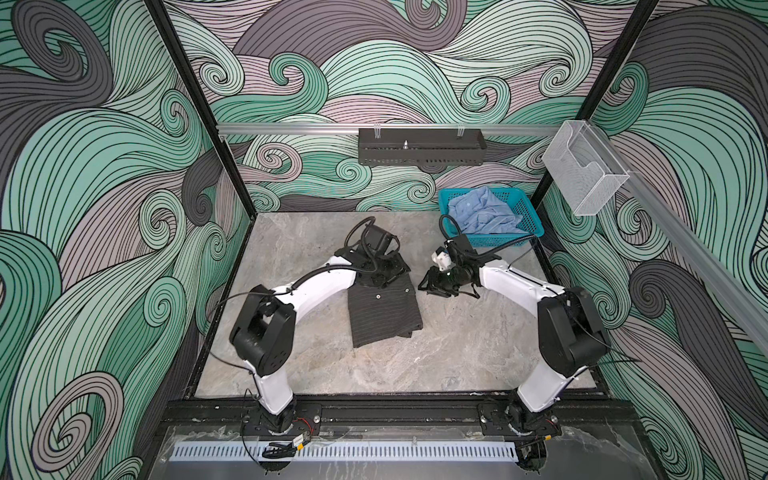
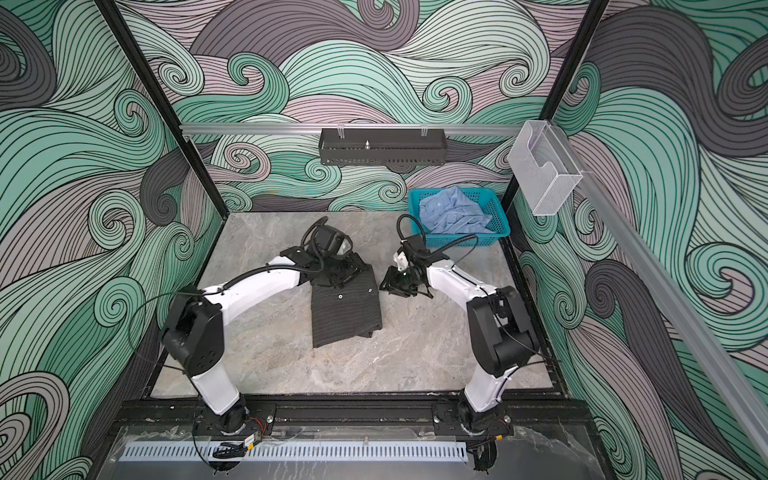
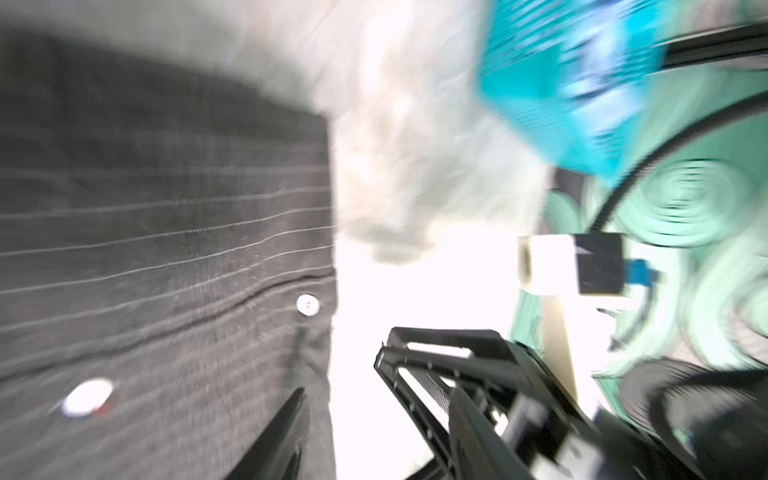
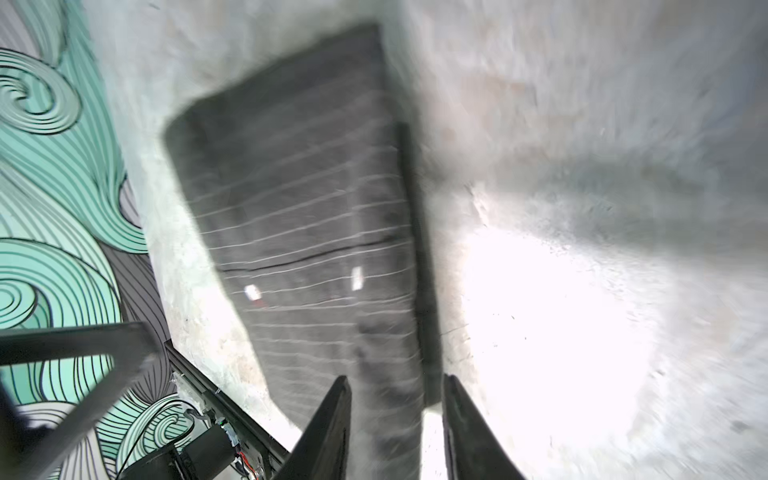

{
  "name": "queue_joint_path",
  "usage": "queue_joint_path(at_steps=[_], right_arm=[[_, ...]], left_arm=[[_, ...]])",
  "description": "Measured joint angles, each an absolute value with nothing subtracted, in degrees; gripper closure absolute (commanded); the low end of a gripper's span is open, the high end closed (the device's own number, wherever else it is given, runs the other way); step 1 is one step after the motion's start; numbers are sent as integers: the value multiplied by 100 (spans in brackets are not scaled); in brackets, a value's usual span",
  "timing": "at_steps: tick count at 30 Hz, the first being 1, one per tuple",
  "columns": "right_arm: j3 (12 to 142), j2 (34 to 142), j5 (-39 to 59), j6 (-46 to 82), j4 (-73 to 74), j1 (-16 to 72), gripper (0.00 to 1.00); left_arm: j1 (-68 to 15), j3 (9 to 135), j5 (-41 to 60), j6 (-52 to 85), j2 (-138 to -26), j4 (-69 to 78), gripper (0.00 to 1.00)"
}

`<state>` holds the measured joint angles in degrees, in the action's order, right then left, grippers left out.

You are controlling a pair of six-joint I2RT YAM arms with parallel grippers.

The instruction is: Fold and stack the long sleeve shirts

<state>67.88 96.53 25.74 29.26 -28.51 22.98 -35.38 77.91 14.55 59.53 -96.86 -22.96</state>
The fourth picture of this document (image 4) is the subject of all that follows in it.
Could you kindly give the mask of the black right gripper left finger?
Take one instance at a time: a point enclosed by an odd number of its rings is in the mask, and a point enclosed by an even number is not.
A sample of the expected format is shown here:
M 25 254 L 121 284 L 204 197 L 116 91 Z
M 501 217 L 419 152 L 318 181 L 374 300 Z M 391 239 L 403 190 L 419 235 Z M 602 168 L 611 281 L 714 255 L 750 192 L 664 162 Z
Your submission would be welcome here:
M 345 480 L 349 453 L 352 391 L 339 376 L 287 460 L 276 480 Z

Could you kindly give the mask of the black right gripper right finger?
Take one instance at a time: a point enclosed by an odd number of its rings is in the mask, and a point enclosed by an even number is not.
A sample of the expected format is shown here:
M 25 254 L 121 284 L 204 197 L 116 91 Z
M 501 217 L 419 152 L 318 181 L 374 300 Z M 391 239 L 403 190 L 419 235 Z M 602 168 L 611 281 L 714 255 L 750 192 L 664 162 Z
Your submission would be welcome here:
M 450 480 L 524 480 L 455 375 L 443 375 L 445 462 Z

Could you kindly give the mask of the dark grey pinstripe shirt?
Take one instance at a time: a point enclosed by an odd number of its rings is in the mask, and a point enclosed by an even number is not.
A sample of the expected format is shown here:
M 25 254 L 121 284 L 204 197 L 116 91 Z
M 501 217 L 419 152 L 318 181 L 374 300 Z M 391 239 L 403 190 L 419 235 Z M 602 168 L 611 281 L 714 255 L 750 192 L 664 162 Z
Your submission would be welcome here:
M 380 28 L 201 98 L 163 138 L 269 395 L 305 428 L 352 391 L 347 475 L 420 475 L 417 263 Z

